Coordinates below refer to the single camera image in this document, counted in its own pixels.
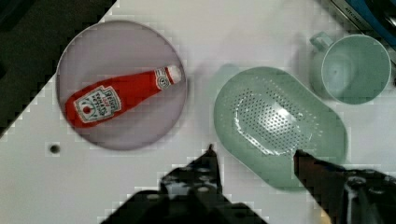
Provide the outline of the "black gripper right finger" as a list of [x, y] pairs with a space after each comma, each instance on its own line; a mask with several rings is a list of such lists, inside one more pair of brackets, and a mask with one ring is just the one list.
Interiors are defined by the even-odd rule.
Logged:
[[332, 224], [396, 224], [395, 178], [347, 169], [298, 149], [294, 173]]

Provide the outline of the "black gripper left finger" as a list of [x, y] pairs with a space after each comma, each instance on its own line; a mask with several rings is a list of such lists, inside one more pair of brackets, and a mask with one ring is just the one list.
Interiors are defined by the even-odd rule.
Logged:
[[171, 202], [181, 203], [198, 203], [205, 197], [220, 196], [222, 184], [214, 145], [209, 144], [199, 158], [163, 176], [160, 193]]

